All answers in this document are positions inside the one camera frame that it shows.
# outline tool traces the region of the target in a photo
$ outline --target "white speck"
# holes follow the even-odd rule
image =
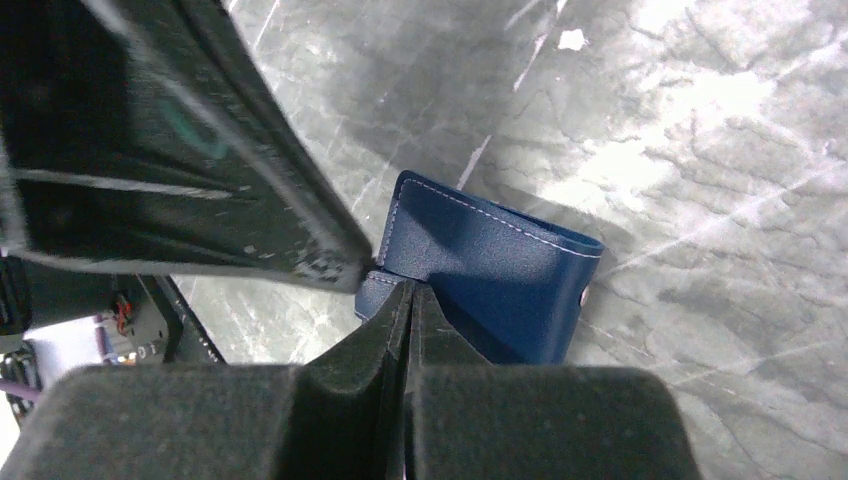
[[[559,37],[559,45],[557,45],[557,48],[560,50],[568,49],[579,52],[580,49],[586,45],[589,45],[589,41],[583,36],[583,30],[578,28],[577,30],[563,31],[562,35]]]

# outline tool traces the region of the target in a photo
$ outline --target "marble surface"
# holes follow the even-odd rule
[[[226,5],[375,245],[403,169],[596,235],[568,361],[662,377],[708,479],[848,478],[848,3]],[[232,362],[358,325],[350,297],[179,281]]]

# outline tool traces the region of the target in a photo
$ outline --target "blue wallet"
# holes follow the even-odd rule
[[[561,363],[603,250],[594,238],[406,171],[356,314],[367,321],[395,284],[414,279],[432,286],[451,325],[490,361]]]

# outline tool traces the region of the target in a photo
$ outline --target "scratch on surface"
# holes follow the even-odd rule
[[[746,212],[751,211],[752,209],[757,209],[762,204],[764,204],[768,201],[774,200],[775,198],[778,198],[778,197],[780,197],[781,195],[783,195],[787,192],[791,192],[793,190],[796,190],[796,189],[804,186],[805,184],[811,182],[812,180],[815,180],[816,178],[818,178],[822,175],[826,175],[826,174],[832,172],[833,170],[835,170],[840,165],[841,165],[840,163],[834,163],[834,164],[832,164],[832,165],[830,165],[826,168],[815,170],[812,173],[810,173],[809,175],[805,175],[802,178],[800,178],[799,180],[793,182],[788,187],[779,188],[779,189],[775,190],[774,192],[772,192],[768,195],[760,196],[759,198],[757,198],[755,200],[752,200],[750,202],[745,203],[744,205],[733,210],[732,212],[728,213],[727,215],[722,215],[721,217],[719,217],[715,220],[710,220],[708,222],[704,222],[698,228],[692,230],[690,233],[683,235],[676,240],[666,242],[666,243],[664,243],[664,244],[662,244],[662,245],[660,245],[656,248],[651,249],[650,251],[648,251],[646,253],[642,253],[642,254],[639,254],[639,255],[632,257],[631,259],[627,260],[626,262],[622,263],[621,265],[618,265],[615,268],[611,268],[610,270],[608,270],[604,274],[598,276],[596,281],[601,281],[605,278],[609,278],[610,275],[617,273],[617,272],[620,272],[620,271],[630,267],[631,265],[635,265],[635,264],[641,262],[642,260],[644,260],[645,258],[653,257],[655,255],[662,253],[662,252],[665,252],[666,250],[668,250],[670,248],[673,248],[677,245],[680,245],[680,244],[686,242],[687,240],[695,238],[695,237],[697,237],[697,236],[699,236],[699,235],[701,235],[705,232],[713,231],[713,230],[715,230],[716,227],[720,226],[721,224],[723,224],[727,221],[730,221],[731,219],[733,219],[737,215],[744,214]]]
[[[624,340],[622,340],[622,339],[620,339],[620,338],[616,337],[615,335],[613,335],[613,334],[611,334],[611,333],[607,332],[606,330],[604,330],[604,329],[603,329],[603,328],[601,328],[601,327],[596,327],[595,325],[592,325],[591,323],[587,322],[586,320],[583,320],[582,318],[581,318],[581,319],[579,319],[579,320],[578,320],[578,322],[580,322],[580,323],[582,323],[582,324],[586,325],[587,327],[591,328],[591,329],[592,329],[592,330],[594,330],[595,332],[600,333],[601,335],[603,335],[603,336],[605,336],[605,337],[607,337],[607,338],[611,339],[612,341],[614,341],[614,342],[616,342],[616,343],[619,343],[619,344],[621,344],[621,345],[624,345],[625,347],[629,348],[630,350],[633,350],[633,351],[634,351],[634,352],[636,352],[636,353],[640,353],[640,354],[642,354],[642,355],[645,355],[646,357],[654,358],[654,356],[653,356],[653,355],[651,355],[650,353],[648,353],[648,352],[646,352],[646,351],[642,350],[641,348],[634,347],[633,345],[630,345],[629,343],[627,343],[627,342],[625,342]]]
[[[513,92],[518,91],[518,87],[521,86],[521,82],[524,81],[524,77],[527,76],[527,73],[530,71],[530,67],[533,66],[533,62],[536,61],[536,57],[538,57],[539,52],[542,51],[542,45],[545,44],[545,40],[548,39],[548,35],[550,35],[550,33],[546,33],[536,39],[536,48],[533,50],[533,56],[530,57],[530,61],[527,62],[527,66],[524,68],[524,71],[521,72],[521,75],[518,76],[518,79],[515,80],[515,83],[512,85]]]
[[[374,182],[376,182],[376,181],[377,181],[377,177],[374,177],[371,180],[368,180],[368,183],[366,183],[365,186],[362,187],[362,191],[359,192],[359,195],[356,196],[356,198],[353,200],[353,204],[350,206],[351,212],[356,210],[356,206],[359,205],[359,202],[362,201],[363,197],[365,197],[365,193],[368,192],[368,189],[370,189],[371,186],[374,185]]]
[[[327,145],[327,159],[329,159],[330,155],[333,153],[333,146],[336,144],[336,140],[339,138],[339,132],[342,129],[343,123],[344,119],[339,120],[339,124],[336,125],[336,130],[333,132],[333,138],[330,140],[330,144]]]
[[[262,24],[262,28],[259,30],[259,35],[256,36],[256,40],[253,41],[253,51],[256,51],[256,47],[259,45],[259,41],[262,40],[262,36],[265,35],[265,30],[268,29],[268,23],[271,22],[271,17],[274,16],[274,12],[277,11],[277,7],[280,6],[280,0],[274,0],[274,5],[271,7],[271,11],[268,12],[268,16],[265,17],[265,23]]]
[[[725,370],[729,370],[729,369],[733,369],[733,368],[739,368],[739,367],[747,367],[747,366],[752,366],[752,365],[758,365],[760,363],[766,362],[768,360],[774,360],[776,358],[783,358],[783,357],[791,357],[791,356],[795,356],[795,355],[800,355],[804,352],[808,352],[810,350],[816,350],[816,349],[819,349],[821,347],[825,347],[825,346],[828,346],[828,345],[833,345],[835,343],[838,343],[838,342],[844,341],[844,340],[845,340],[844,338],[838,338],[836,340],[825,340],[825,341],[822,341],[822,342],[816,342],[816,343],[813,343],[813,344],[810,344],[810,345],[806,345],[804,347],[790,348],[788,350],[784,350],[782,352],[775,353],[774,355],[766,355],[764,357],[749,358],[749,359],[741,360],[739,362],[728,363],[726,365],[721,365],[721,366],[716,367],[716,368],[711,368],[711,369],[707,370],[706,372],[701,372],[701,373],[696,373],[694,375],[689,375],[688,377],[681,379],[681,380],[678,380],[676,382],[673,382],[670,385],[672,387],[676,387],[678,385],[682,385],[684,383],[689,383],[693,380],[699,380],[701,378],[708,377],[708,376],[710,376],[714,373],[719,373],[719,372],[722,372],[722,371],[725,371]]]
[[[462,175],[459,177],[459,182],[456,184],[457,190],[462,190],[462,187],[464,187],[465,183],[468,182],[468,177],[471,176],[471,172],[477,165],[477,160],[480,160],[480,157],[483,155],[483,151],[486,150],[486,145],[489,144],[489,140],[491,139],[491,135],[487,136],[486,139],[483,140],[483,143],[477,147],[476,150],[471,152],[471,157],[468,159],[468,165],[465,166],[465,170],[463,170]]]
[[[189,291],[188,291],[186,302],[191,303],[191,301],[194,300],[194,289],[195,288],[197,288],[197,277],[194,277],[193,279],[191,279],[191,289],[189,289]]]
[[[510,28],[512,28],[512,26],[515,25],[516,22],[521,20],[521,17],[526,15],[527,12],[529,12],[533,7],[538,5],[540,1],[541,0],[530,0],[527,3],[527,5],[524,5],[523,7],[521,7],[521,10],[515,12],[511,17],[509,17],[509,20],[507,20],[506,25],[504,25],[504,31],[507,31]],[[565,4],[566,1],[567,0],[560,0],[560,2],[562,2],[563,4]]]

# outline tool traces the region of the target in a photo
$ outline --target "cable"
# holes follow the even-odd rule
[[[23,398],[24,400],[29,400],[30,402],[37,402],[38,397],[41,395],[41,392],[38,390],[23,385],[21,383],[15,383],[5,378],[0,378],[0,391],[6,392],[9,395],[14,395],[19,398]]]

